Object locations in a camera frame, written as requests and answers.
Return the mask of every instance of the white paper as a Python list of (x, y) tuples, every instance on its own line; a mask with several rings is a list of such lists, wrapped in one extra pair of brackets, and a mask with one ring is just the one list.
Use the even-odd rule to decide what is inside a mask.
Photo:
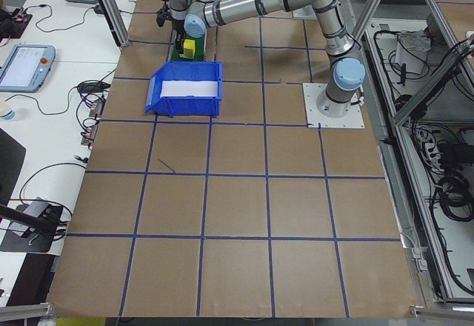
[(170, 96), (217, 96), (217, 81), (163, 81), (160, 98)]
[(31, 83), (46, 48), (19, 47), (0, 81), (4, 87), (27, 87)]

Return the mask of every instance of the cardboard sheet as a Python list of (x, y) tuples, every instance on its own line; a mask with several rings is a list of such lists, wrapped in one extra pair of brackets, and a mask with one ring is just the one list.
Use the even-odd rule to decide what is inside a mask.
[(142, 113), (169, 29), (133, 24), (140, 42), (121, 55), (49, 296), (57, 314), (408, 316), (416, 295), (367, 113), (364, 130), (306, 127), (299, 83), (329, 74), (317, 23), (211, 32), (217, 119)]

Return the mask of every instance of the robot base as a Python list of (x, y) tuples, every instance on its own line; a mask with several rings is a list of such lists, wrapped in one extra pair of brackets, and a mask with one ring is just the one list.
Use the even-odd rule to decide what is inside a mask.
[(349, 110), (341, 118), (331, 118), (324, 115), (316, 105), (318, 97), (326, 90), (326, 84), (304, 83), (304, 105), (306, 106), (306, 118), (308, 127), (322, 128), (365, 128), (359, 105), (349, 106)]

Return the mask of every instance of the black stand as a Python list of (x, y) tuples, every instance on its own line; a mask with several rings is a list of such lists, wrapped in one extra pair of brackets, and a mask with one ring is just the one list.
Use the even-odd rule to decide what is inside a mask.
[[(23, 212), (27, 208), (26, 205), (19, 205), (16, 209), (19, 212)], [(52, 230), (56, 230), (59, 226), (62, 206), (48, 205), (44, 210), (49, 209), (49, 219), (44, 217), (38, 217), (39, 222), (48, 223)], [(46, 253), (50, 250), (51, 244), (53, 243), (54, 233), (51, 234), (38, 234), (35, 232), (26, 233), (26, 236), (18, 236), (12, 231), (6, 231), (5, 236), (0, 244), (1, 252), (29, 252), (29, 253)]]

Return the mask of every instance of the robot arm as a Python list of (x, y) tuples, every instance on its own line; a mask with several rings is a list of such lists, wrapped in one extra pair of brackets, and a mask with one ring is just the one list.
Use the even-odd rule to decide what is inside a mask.
[(322, 113), (331, 117), (345, 114), (354, 92), (365, 77), (365, 68), (355, 55), (352, 36), (338, 14), (337, 0), (169, 0), (173, 28), (199, 38), (210, 27), (264, 16), (284, 10), (297, 10), (311, 5), (316, 13), (321, 31), (326, 39), (333, 75), (327, 85), (324, 98), (318, 106)]

